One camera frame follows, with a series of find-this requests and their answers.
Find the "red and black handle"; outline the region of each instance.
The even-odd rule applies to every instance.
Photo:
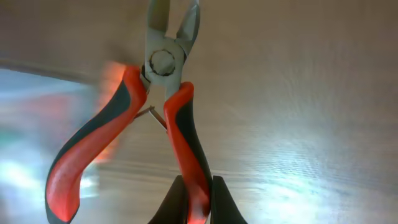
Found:
[[[181,84],[164,105],[167,134],[188,193],[189,224],[203,224],[210,212],[211,173],[193,122],[193,85]]]
[[[50,168],[45,187],[50,224],[72,221],[80,205],[84,169],[134,119],[146,99],[139,67],[127,66],[109,103],[61,148]]]

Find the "metal plier head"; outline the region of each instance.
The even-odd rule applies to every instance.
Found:
[[[182,67],[196,41],[200,25],[198,0],[191,0],[177,38],[166,37],[169,24],[170,0],[151,0],[147,13],[147,34],[144,78],[166,87],[166,99],[180,88]]]

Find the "wooden table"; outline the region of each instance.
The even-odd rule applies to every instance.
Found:
[[[81,32],[60,37],[90,42],[95,29],[142,62],[146,2],[101,2],[64,3],[63,25]],[[173,1],[173,10],[184,2]],[[398,2],[201,5],[183,79],[195,85],[195,122],[211,170],[225,178],[245,219],[397,223]],[[128,21],[117,32],[101,17],[108,10],[108,18]],[[163,95],[154,88],[148,105],[161,111]],[[100,196],[82,203],[74,223],[146,223],[179,173],[150,116],[130,125],[121,144],[100,170]]]

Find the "diagonal cutting pliers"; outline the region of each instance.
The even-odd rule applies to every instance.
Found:
[[[153,108],[149,111],[167,130],[182,175],[177,176],[149,223],[202,224],[210,210],[212,223],[246,223],[222,177],[211,176],[193,122],[193,84],[181,83],[182,68],[198,35],[198,0],[192,0],[176,39],[165,36],[169,11],[170,0],[150,1],[144,65],[141,69],[126,65],[123,80],[109,103],[73,135],[56,156],[45,187],[50,224],[71,223],[80,206],[80,179],[84,169],[143,113],[139,111],[152,84],[166,89],[165,121]]]

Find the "pliers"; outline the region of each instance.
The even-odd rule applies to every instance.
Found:
[[[50,224],[71,223],[80,206],[84,169],[134,118],[146,111],[167,130],[180,171],[149,223],[246,223],[222,177],[212,178],[193,122],[193,84],[181,83],[182,68],[197,38],[198,0],[192,0],[177,38],[165,36],[170,0],[151,0],[147,13],[145,62],[126,65],[123,80],[109,103],[57,154],[47,177],[45,207]],[[140,112],[152,84],[166,88],[164,117],[153,108]]]

